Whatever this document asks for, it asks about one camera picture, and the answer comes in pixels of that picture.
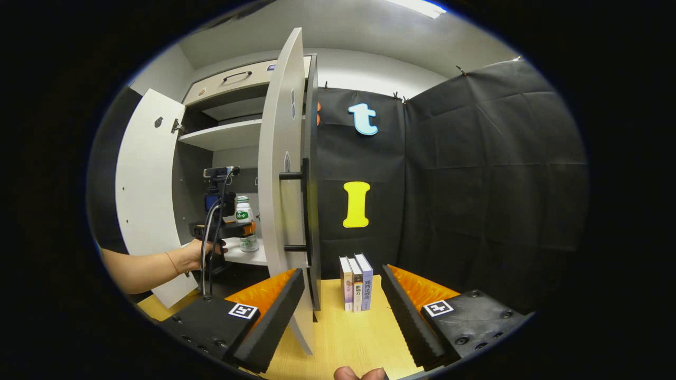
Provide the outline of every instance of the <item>ceiling light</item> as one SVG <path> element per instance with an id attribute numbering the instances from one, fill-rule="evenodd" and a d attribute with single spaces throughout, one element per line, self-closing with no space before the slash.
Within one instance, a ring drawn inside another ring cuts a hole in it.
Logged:
<path id="1" fill-rule="evenodd" d="M 408 9 L 422 13 L 430 18 L 437 18 L 441 14 L 446 13 L 446 10 L 441 8 L 440 6 L 424 0 L 385 0 L 385 1 L 399 4 L 402 7 L 407 7 Z"/>

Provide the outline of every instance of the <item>human hand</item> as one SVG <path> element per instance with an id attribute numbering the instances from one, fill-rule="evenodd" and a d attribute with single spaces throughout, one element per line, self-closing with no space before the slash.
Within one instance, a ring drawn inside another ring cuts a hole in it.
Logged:
<path id="1" fill-rule="evenodd" d="M 220 241 L 217 244 L 217 254 L 224 254 L 228 251 L 225 248 L 225 241 Z M 214 248 L 214 244 L 210 241 L 206 242 L 206 252 Z M 202 251 L 202 241 L 193 239 L 186 246 L 178 248 L 177 250 L 169 251 L 167 254 L 171 257 L 172 262 L 176 265 L 176 270 L 179 273 L 186 273 L 191 270 L 199 269 L 199 257 Z"/>
<path id="2" fill-rule="evenodd" d="M 360 380 L 355 372 L 348 366 L 342 366 L 333 373 L 334 380 Z M 382 368 L 372 369 L 364 373 L 361 380 L 385 380 L 385 370 Z"/>

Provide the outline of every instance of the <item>stack of books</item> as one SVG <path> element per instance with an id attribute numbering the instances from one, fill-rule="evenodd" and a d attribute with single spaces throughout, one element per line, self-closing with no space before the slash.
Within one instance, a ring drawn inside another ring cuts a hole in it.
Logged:
<path id="1" fill-rule="evenodd" d="M 340 258 L 340 282 L 345 311 L 361 312 L 371 309 L 373 268 L 364 254 Z"/>

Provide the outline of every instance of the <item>wooden table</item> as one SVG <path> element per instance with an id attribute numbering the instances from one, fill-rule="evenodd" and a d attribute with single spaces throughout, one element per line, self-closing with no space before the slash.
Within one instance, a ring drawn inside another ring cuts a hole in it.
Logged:
<path id="1" fill-rule="evenodd" d="M 287 328 L 270 367 L 261 374 L 266 379 L 332 379 L 333 371 L 349 365 L 361 376 L 383 367 L 390 379 L 422 371 L 413 363 L 406 342 L 381 288 L 381 277 L 373 277 L 371 310 L 346 312 L 340 280 L 322 280 L 322 310 L 315 312 L 314 354 L 305 355 Z M 148 315 L 164 320 L 197 298 L 189 294 L 167 310 L 155 296 L 138 303 Z"/>

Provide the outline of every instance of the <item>white bottle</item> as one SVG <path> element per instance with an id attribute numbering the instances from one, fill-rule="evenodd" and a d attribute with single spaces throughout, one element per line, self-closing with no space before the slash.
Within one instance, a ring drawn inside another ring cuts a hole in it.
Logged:
<path id="1" fill-rule="evenodd" d="M 235 218 L 237 222 L 246 223 L 254 221 L 254 211 L 249 205 L 249 197 L 247 195 L 240 195 L 237 197 L 237 210 L 235 211 Z M 247 237 L 239 238 L 239 249 L 244 252 L 253 252 L 258 250 L 258 242 L 256 241 L 256 232 Z"/>

